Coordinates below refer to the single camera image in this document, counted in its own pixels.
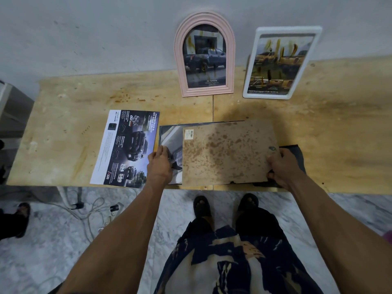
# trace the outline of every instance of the person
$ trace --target person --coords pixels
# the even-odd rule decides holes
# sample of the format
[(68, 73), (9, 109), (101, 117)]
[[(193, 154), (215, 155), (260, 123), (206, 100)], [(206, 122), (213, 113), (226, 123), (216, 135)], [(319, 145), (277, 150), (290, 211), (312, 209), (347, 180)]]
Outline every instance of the person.
[(26, 233), (30, 217), (30, 204), (19, 204), (14, 214), (5, 214), (0, 209), (0, 240), (4, 238), (22, 238)]
[[(390, 293), (392, 247), (336, 204), (303, 173), (287, 149), (267, 157), (268, 177), (290, 191), (341, 293)], [(172, 178), (168, 150), (148, 157), (141, 193), (91, 243), (60, 294), (136, 293), (162, 191)], [(166, 262), (155, 293), (321, 293), (274, 215), (246, 194), (236, 229), (213, 231), (209, 203), (194, 201), (195, 220)]]

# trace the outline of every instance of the another person's leg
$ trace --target another person's leg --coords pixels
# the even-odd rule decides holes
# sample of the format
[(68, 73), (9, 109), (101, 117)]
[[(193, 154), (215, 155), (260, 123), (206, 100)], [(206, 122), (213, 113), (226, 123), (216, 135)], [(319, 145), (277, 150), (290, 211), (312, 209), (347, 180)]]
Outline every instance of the another person's leg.
[(189, 223), (184, 234), (178, 239), (177, 243), (198, 235), (213, 232), (214, 222), (211, 216), (211, 209), (208, 200), (204, 196), (197, 196), (193, 201), (193, 211), (196, 218)]
[(276, 217), (258, 206), (259, 200), (254, 194), (247, 193), (243, 196), (237, 212), (236, 232), (239, 235), (266, 236), (287, 240)]
[(0, 240), (23, 237), (29, 223), (29, 216), (30, 205), (26, 202), (19, 204), (14, 214), (0, 213)]

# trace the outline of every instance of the brown stained cardboard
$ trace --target brown stained cardboard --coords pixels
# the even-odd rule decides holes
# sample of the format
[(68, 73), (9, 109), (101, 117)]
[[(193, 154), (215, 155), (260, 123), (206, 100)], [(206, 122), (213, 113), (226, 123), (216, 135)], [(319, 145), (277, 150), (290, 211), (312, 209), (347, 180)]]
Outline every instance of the brown stained cardboard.
[(183, 185), (265, 182), (271, 170), (266, 155), (279, 152), (268, 120), (215, 123), (183, 130)]

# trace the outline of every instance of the marble floor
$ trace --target marble floor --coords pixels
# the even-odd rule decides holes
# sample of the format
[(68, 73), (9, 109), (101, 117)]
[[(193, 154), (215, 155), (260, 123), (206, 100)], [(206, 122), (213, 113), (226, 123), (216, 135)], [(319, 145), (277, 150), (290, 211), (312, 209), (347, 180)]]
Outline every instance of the marble floor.
[[(67, 188), (70, 203), (79, 197), (85, 207), (74, 214), (57, 205), (56, 188), (2, 187), (0, 208), (13, 213), (22, 201), (31, 204), (25, 236), (0, 241), (0, 287), (2, 293), (47, 293), (62, 282), (93, 237), (104, 226), (108, 206), (127, 207), (140, 190), (130, 188)], [(166, 258), (177, 239), (193, 220), (193, 199), (200, 191), (165, 190), (140, 281), (139, 293), (152, 293)], [(205, 191), (216, 228), (232, 224), (233, 211), (243, 192)], [(305, 219), (290, 193), (256, 193), (259, 206), (276, 215), (282, 229), (311, 277), (324, 293), (339, 293)], [(392, 196), (330, 194), (341, 207), (378, 234), (392, 230)], [(92, 208), (99, 208), (91, 213)]]

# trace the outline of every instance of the wooden table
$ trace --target wooden table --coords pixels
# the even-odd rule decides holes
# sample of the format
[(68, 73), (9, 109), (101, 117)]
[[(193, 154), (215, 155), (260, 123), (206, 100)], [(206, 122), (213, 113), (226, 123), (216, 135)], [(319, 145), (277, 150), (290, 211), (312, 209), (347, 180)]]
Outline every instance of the wooden table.
[(160, 111), (159, 125), (269, 118), (279, 145), (299, 144), (308, 175), (326, 191), (392, 194), (391, 67), (392, 56), (314, 61), (290, 100), (242, 98), (244, 67), (234, 94), (189, 98), (173, 70), (47, 78), (7, 184), (92, 186), (108, 111), (132, 109)]

